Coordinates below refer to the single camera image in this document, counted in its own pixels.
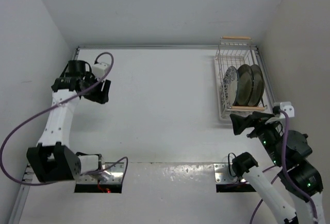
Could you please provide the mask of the striped dark rim plate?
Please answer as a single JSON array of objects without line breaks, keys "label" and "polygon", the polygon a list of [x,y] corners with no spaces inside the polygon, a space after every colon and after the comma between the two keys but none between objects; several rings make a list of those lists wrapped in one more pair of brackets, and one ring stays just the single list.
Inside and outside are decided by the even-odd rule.
[{"label": "striped dark rim plate", "polygon": [[253,72],[248,64],[238,68],[238,88],[234,106],[247,106],[253,91]]}]

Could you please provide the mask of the blue floral plate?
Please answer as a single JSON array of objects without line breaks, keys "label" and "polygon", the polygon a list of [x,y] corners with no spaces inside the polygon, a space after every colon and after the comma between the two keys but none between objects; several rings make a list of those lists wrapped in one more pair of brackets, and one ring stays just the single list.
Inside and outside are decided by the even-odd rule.
[{"label": "blue floral plate", "polygon": [[225,103],[228,107],[232,107],[236,103],[238,92],[239,74],[234,66],[230,66],[223,78],[223,92]]}]

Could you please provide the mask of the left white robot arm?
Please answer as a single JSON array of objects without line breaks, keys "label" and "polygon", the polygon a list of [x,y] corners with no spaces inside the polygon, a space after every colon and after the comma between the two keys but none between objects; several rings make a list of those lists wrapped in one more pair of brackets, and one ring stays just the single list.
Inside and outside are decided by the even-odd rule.
[{"label": "left white robot arm", "polygon": [[109,98],[111,66],[99,62],[90,66],[82,60],[68,62],[68,70],[52,85],[52,110],[35,147],[26,153],[41,183],[77,180],[80,175],[101,167],[100,154],[74,153],[70,149],[70,130],[74,111],[82,97],[105,104]]}]

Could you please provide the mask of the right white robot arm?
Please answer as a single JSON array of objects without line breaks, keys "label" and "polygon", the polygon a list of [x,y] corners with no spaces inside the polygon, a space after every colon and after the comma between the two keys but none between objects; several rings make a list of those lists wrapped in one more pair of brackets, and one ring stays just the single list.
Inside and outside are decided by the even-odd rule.
[{"label": "right white robot arm", "polygon": [[308,135],[289,128],[292,117],[294,110],[289,107],[275,108],[272,114],[253,112],[247,117],[230,115],[234,135],[252,128],[247,137],[258,138],[274,166],[281,168],[277,177],[294,206],[290,206],[268,181],[250,153],[244,152],[233,158],[232,170],[237,178],[245,179],[258,193],[277,223],[325,223],[322,178],[307,161],[312,153],[307,143]]}]

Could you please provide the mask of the plain dark rim plate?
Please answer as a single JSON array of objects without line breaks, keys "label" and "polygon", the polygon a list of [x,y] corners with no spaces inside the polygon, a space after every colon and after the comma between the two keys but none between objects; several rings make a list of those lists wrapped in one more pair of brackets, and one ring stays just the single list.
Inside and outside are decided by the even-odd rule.
[{"label": "plain dark rim plate", "polygon": [[253,91],[248,102],[248,106],[256,107],[259,105],[265,89],[265,81],[261,68],[257,64],[251,65],[253,72]]}]

